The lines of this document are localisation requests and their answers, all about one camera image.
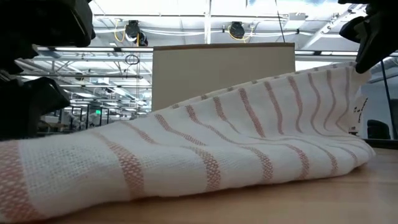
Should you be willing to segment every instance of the ceiling light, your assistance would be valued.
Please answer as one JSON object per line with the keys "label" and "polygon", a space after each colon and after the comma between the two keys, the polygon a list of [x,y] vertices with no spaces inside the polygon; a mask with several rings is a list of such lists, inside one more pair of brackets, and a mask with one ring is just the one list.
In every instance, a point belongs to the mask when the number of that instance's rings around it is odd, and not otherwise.
{"label": "ceiling light", "polygon": [[121,49],[123,52],[153,52],[152,47],[124,47]]}
{"label": "ceiling light", "polygon": [[26,79],[29,79],[29,80],[35,80],[35,79],[38,79],[40,77],[33,77],[33,76],[30,76],[30,75],[25,75],[25,76],[23,76],[23,78],[26,78]]}
{"label": "ceiling light", "polygon": [[313,55],[314,51],[307,51],[307,50],[296,50],[294,52],[296,55]]}
{"label": "ceiling light", "polygon": [[111,47],[56,47],[55,50],[64,52],[114,52]]}
{"label": "ceiling light", "polygon": [[76,104],[90,104],[89,101],[75,101]]}
{"label": "ceiling light", "polygon": [[67,108],[64,108],[63,110],[72,110],[72,108],[67,107]]}
{"label": "ceiling light", "polygon": [[144,106],[144,105],[146,105],[147,103],[145,103],[145,102],[143,102],[143,101],[140,100],[140,101],[137,101],[137,104],[140,105],[140,106]]}
{"label": "ceiling light", "polygon": [[337,56],[357,56],[357,52],[332,52],[332,55]]}
{"label": "ceiling light", "polygon": [[60,87],[81,87],[81,85],[60,85]]}
{"label": "ceiling light", "polygon": [[76,93],[76,94],[82,97],[95,97],[95,95],[89,93]]}
{"label": "ceiling light", "polygon": [[81,107],[87,107],[87,105],[76,105],[76,104],[72,104],[70,106],[81,106]]}
{"label": "ceiling light", "polygon": [[124,90],[120,89],[120,88],[115,88],[113,91],[115,93],[117,93],[117,94],[122,95],[122,96],[126,96],[126,92]]}
{"label": "ceiling light", "polygon": [[117,85],[84,85],[85,87],[91,87],[91,88],[97,88],[97,87],[108,87],[108,88],[114,88],[117,87]]}
{"label": "ceiling light", "polygon": [[332,55],[333,52],[322,51],[321,55]]}

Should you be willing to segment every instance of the wooden table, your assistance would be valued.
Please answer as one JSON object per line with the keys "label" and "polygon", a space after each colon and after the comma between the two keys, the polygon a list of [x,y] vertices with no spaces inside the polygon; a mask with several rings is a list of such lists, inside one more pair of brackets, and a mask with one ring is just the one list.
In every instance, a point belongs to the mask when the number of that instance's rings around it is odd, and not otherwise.
{"label": "wooden table", "polygon": [[398,151],[332,179],[93,207],[59,224],[398,223]]}

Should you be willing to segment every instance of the pipe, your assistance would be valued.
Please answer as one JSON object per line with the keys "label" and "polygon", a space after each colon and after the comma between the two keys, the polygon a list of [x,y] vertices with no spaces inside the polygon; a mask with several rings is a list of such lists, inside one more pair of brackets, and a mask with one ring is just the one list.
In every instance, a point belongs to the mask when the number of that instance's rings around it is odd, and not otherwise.
{"label": "pipe", "polygon": [[[384,62],[384,68],[386,70],[388,70],[390,68],[398,67],[398,58],[395,58],[395,57],[387,58],[387,59],[383,60],[383,62]],[[371,69],[372,74],[379,73],[379,72],[382,72],[381,63],[377,63]]]}
{"label": "pipe", "polygon": [[[203,19],[205,17],[204,14],[202,15],[102,15],[102,14],[95,14],[94,15],[97,19],[121,19],[124,21],[128,20],[142,20],[142,19],[147,19],[147,18],[172,18],[172,19],[179,19],[179,18],[199,18]],[[281,14],[281,19],[287,19],[289,15],[286,14]],[[247,20],[267,20],[267,19],[274,19],[275,21],[278,21],[277,15],[275,16],[226,16],[226,15],[211,15],[211,17],[214,18],[222,18],[222,19],[234,19],[234,20],[242,20],[242,19],[247,19]]]}
{"label": "pipe", "polygon": [[29,74],[20,73],[17,76],[32,76],[32,77],[70,77],[70,78],[142,78],[140,75],[108,75],[108,74],[97,74],[97,75],[73,75],[73,74]]}
{"label": "pipe", "polygon": [[[124,62],[125,56],[121,57],[115,57],[115,56],[64,56],[61,55],[59,58],[53,58],[53,57],[48,57],[48,56],[36,56],[34,60],[38,61],[71,61],[71,62],[81,62],[81,61],[86,61],[86,62]],[[141,62],[152,62],[152,57],[151,58],[140,58]]]}

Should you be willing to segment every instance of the woven fabric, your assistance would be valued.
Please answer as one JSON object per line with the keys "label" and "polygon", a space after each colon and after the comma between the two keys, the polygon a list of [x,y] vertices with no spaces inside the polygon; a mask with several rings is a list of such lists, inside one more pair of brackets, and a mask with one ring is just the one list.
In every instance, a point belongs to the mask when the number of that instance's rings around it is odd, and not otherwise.
{"label": "woven fabric", "polygon": [[0,142],[0,222],[347,174],[374,156],[348,134],[368,78],[354,63],[331,65],[215,91],[134,121]]}

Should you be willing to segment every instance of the towel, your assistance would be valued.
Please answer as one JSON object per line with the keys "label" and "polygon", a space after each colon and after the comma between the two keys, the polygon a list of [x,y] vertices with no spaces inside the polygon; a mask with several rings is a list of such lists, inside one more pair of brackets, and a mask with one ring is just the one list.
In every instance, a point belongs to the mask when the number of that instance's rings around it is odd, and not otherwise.
{"label": "towel", "polygon": [[375,155],[348,134],[370,77],[354,66],[275,74],[134,121],[0,142],[0,222],[348,174]]}

